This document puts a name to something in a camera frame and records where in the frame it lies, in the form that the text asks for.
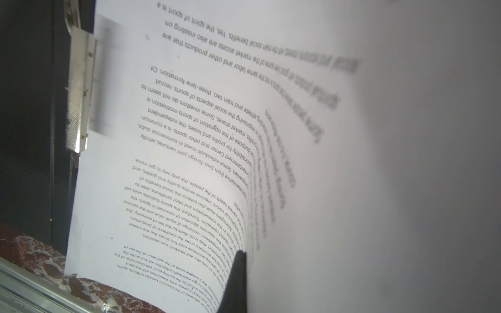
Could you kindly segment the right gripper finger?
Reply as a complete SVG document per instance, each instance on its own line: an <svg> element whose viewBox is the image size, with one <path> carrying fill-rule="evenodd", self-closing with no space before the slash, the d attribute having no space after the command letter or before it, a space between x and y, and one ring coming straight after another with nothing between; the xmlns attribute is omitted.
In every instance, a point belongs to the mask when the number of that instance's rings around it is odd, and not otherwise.
<svg viewBox="0 0 501 313"><path fill-rule="evenodd" d="M247 253L237 251L217 313L247 313Z"/></svg>

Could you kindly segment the printed sheet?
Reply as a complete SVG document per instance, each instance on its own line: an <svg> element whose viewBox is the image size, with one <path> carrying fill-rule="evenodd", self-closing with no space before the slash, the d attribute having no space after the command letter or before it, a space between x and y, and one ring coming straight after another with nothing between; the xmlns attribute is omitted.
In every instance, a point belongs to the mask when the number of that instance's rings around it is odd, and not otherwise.
<svg viewBox="0 0 501 313"><path fill-rule="evenodd" d="M65 272L215 312L500 311L499 1L98 1Z"/></svg>

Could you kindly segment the folder white cover black inside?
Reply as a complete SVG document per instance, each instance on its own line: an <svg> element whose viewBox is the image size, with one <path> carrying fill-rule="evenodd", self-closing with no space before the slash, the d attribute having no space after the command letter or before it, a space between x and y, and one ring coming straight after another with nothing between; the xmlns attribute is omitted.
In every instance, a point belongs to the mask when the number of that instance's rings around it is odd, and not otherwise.
<svg viewBox="0 0 501 313"><path fill-rule="evenodd" d="M78 175L65 147L64 1L1 2L1 221L68 249Z"/></svg>

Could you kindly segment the metal folder clip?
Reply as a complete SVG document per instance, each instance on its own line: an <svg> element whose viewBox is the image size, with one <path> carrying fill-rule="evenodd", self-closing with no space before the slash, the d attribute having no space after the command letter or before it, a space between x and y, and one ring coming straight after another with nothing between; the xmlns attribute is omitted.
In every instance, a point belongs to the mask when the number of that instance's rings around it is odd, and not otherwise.
<svg viewBox="0 0 501 313"><path fill-rule="evenodd" d="M78 168L80 155L87 149L97 40L82 29L79 1L68 0L63 5L70 35L65 146Z"/></svg>

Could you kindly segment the aluminium front rail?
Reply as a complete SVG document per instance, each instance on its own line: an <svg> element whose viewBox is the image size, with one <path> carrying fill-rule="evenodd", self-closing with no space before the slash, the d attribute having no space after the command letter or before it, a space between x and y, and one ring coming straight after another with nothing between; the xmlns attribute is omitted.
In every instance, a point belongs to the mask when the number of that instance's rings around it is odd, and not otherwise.
<svg viewBox="0 0 501 313"><path fill-rule="evenodd" d="M55 284L1 259L1 312L100 312Z"/></svg>

